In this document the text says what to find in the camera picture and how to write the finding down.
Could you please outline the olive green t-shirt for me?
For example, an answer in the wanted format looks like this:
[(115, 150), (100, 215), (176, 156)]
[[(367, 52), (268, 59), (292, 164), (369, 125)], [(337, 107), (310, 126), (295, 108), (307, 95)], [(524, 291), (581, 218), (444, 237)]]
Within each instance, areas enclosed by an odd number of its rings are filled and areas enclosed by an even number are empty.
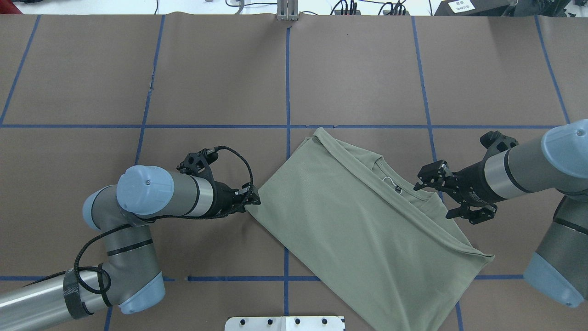
[(382, 155), (323, 128), (259, 189), (248, 212), (378, 331), (436, 331), (494, 256), (431, 191)]

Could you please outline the white mounting plate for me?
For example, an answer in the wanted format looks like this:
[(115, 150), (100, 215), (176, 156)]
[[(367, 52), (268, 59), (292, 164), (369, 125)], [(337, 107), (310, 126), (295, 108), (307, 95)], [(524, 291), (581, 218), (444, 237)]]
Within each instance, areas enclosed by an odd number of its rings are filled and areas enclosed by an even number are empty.
[(260, 316), (229, 318), (225, 331), (345, 331), (340, 316)]

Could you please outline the black box with label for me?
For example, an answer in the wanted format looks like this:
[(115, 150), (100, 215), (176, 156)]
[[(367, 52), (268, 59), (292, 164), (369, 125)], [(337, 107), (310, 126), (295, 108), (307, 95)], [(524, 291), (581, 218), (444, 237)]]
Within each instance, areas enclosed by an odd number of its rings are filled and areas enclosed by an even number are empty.
[(518, 4), (518, 0), (444, 0), (433, 16), (500, 17)]

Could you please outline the aluminium frame post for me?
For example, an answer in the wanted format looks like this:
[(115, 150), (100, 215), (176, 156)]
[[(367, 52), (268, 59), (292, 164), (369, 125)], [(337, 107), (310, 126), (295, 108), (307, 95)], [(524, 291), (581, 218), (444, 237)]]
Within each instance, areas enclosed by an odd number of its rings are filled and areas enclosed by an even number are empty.
[(276, 0), (278, 21), (298, 21), (298, 0)]

